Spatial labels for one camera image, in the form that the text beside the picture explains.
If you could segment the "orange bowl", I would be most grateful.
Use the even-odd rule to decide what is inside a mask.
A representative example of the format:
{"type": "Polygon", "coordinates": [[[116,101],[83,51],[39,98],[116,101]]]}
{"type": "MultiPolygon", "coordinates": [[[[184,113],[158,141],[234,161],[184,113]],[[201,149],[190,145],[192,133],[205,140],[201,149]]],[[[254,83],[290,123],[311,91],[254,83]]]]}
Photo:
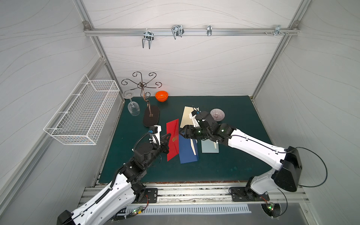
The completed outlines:
{"type": "Polygon", "coordinates": [[[155,98],[157,101],[159,102],[165,102],[167,101],[168,99],[168,92],[166,91],[158,91],[156,94],[155,94],[155,98]]]}

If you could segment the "light teal envelope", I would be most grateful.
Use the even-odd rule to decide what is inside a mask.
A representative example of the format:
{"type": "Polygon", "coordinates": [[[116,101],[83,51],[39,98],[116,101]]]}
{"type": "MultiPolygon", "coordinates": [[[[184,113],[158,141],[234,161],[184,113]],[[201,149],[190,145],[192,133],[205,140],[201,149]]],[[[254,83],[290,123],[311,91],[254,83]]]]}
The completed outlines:
{"type": "Polygon", "coordinates": [[[219,153],[218,143],[213,142],[211,140],[202,140],[202,153],[219,153]]]}

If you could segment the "cream yellow envelope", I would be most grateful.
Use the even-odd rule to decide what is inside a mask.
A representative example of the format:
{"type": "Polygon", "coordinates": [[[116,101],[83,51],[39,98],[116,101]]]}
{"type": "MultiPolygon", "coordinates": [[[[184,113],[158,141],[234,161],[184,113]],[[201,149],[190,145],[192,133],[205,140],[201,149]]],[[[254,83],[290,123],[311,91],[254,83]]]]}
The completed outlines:
{"type": "Polygon", "coordinates": [[[183,128],[185,125],[193,125],[194,127],[198,127],[198,122],[194,123],[192,112],[194,111],[193,107],[186,106],[184,107],[180,128],[183,128]]]}

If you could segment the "aluminium overhead rail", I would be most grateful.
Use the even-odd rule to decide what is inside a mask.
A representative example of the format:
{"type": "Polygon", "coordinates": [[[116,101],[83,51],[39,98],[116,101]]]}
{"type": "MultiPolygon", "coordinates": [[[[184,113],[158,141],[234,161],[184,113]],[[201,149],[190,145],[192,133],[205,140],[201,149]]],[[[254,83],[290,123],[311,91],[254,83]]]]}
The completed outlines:
{"type": "MultiPolygon", "coordinates": [[[[271,32],[274,28],[214,28],[212,27],[211,36],[266,36],[264,32],[271,32]]],[[[301,30],[282,28],[292,35],[298,35],[301,30]]],[[[143,37],[146,31],[154,33],[155,37],[173,36],[171,28],[152,28],[152,29],[90,29],[85,31],[88,37],[143,37]]],[[[207,27],[205,28],[184,28],[183,37],[207,37],[207,27]]]]}

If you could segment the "metal double hook middle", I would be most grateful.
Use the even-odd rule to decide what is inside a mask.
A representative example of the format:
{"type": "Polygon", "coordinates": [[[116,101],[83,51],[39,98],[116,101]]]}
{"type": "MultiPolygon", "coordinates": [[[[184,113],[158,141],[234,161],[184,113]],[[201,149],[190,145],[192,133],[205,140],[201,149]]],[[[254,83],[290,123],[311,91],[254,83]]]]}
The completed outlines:
{"type": "Polygon", "coordinates": [[[182,25],[175,25],[171,28],[171,32],[172,35],[174,37],[174,39],[176,39],[177,37],[183,37],[184,34],[184,29],[182,25]]]}

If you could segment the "metal double hook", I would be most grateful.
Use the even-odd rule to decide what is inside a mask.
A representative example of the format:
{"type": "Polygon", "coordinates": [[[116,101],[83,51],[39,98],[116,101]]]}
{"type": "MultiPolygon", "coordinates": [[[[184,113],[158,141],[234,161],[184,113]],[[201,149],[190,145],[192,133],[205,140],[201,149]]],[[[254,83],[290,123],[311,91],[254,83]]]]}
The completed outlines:
{"type": "Polygon", "coordinates": [[[150,32],[150,31],[146,31],[143,34],[142,47],[145,48],[145,43],[148,43],[148,48],[150,49],[153,40],[154,40],[154,33],[150,32]]]}
{"type": "Polygon", "coordinates": [[[172,35],[174,37],[174,39],[176,39],[177,37],[183,37],[184,34],[184,29],[182,25],[175,25],[171,28],[171,32],[172,35]]]}

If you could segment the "red envelope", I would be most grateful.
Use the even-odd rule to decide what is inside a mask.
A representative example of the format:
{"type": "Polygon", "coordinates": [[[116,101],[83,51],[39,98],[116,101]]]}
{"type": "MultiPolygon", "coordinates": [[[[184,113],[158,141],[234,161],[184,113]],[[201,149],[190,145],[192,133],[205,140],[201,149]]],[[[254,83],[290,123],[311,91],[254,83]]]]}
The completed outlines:
{"type": "Polygon", "coordinates": [[[171,134],[169,140],[169,153],[167,161],[170,161],[179,154],[179,119],[166,124],[166,133],[171,134]]]}

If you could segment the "small metal hook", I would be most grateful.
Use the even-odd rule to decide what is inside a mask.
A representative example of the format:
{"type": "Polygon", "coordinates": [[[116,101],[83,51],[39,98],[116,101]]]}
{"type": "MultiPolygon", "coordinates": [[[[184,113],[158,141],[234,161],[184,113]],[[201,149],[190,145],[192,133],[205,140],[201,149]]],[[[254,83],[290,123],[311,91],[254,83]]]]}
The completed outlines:
{"type": "Polygon", "coordinates": [[[212,26],[208,25],[207,26],[207,36],[210,37],[212,35],[212,26]]]}

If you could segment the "blue envelope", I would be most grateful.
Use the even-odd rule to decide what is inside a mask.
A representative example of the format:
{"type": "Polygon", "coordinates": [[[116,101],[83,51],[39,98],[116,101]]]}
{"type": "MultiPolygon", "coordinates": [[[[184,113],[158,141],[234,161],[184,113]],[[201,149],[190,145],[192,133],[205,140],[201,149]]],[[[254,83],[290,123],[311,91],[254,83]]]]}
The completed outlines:
{"type": "Polygon", "coordinates": [[[192,163],[199,160],[197,140],[186,139],[179,135],[179,157],[180,163],[192,163]]]}

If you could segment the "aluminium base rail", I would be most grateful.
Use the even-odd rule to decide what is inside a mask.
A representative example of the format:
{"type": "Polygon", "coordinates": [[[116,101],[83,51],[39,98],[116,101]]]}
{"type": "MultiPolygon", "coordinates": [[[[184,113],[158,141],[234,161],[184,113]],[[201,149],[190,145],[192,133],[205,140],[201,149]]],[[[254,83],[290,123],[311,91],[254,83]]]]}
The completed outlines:
{"type": "MultiPolygon", "coordinates": [[[[147,188],[157,189],[157,204],[216,204],[233,203],[229,193],[231,187],[244,187],[245,182],[198,182],[198,183],[145,183],[147,188]]],[[[309,203],[310,200],[301,187],[296,192],[268,191],[271,202],[309,203]]]]}

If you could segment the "small green circuit board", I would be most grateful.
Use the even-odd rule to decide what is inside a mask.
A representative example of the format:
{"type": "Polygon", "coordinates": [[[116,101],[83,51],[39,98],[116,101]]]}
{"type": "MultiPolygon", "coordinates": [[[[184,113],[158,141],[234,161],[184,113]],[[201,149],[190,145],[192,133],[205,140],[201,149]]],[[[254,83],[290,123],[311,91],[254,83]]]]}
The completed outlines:
{"type": "Polygon", "coordinates": [[[133,214],[133,215],[138,215],[138,214],[142,213],[142,211],[143,211],[144,209],[146,209],[146,208],[143,207],[143,206],[140,206],[140,207],[134,209],[134,210],[132,211],[132,214],[133,214]]]}

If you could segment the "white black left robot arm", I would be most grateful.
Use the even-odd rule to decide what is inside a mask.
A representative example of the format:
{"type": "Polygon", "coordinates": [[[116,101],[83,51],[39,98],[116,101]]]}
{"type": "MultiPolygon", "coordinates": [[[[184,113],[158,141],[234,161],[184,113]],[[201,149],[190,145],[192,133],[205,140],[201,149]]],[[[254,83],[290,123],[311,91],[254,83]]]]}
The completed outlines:
{"type": "Polygon", "coordinates": [[[169,152],[171,139],[171,134],[160,137],[159,134],[148,132],[138,141],[147,136],[150,136],[152,141],[144,142],[140,146],[136,143],[133,157],[115,172],[112,181],[104,189],[74,211],[62,212],[57,218],[57,224],[103,225],[129,204],[142,201],[146,187],[141,183],[141,179],[161,153],[169,152]]]}

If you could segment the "clear wine glass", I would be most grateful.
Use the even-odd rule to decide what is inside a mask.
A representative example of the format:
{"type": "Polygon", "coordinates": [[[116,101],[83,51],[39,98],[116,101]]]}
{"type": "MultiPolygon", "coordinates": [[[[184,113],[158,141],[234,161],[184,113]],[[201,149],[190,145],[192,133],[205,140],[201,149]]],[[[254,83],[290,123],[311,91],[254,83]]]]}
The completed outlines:
{"type": "Polygon", "coordinates": [[[129,99],[129,104],[127,105],[128,111],[132,116],[138,116],[140,114],[140,106],[137,102],[133,101],[134,92],[133,91],[125,91],[122,96],[125,99],[129,99]]]}

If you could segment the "metal double hook left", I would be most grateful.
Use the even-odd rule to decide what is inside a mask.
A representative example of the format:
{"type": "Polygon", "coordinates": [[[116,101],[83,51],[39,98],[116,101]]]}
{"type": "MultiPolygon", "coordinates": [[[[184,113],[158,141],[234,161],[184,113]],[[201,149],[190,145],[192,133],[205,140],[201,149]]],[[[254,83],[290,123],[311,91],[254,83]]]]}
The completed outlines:
{"type": "Polygon", "coordinates": [[[145,43],[148,43],[148,48],[150,49],[153,40],[154,40],[154,33],[150,32],[150,31],[146,31],[143,34],[142,47],[145,48],[145,43]]]}

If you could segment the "metal bracket hook right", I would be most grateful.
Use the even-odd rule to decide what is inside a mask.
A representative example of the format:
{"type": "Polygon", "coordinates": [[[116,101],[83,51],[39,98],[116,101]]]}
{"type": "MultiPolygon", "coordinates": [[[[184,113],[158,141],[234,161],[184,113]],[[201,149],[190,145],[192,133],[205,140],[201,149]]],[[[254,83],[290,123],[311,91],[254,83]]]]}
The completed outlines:
{"type": "Polygon", "coordinates": [[[267,36],[288,36],[290,33],[288,31],[284,31],[280,25],[277,25],[271,32],[264,32],[267,36]]]}

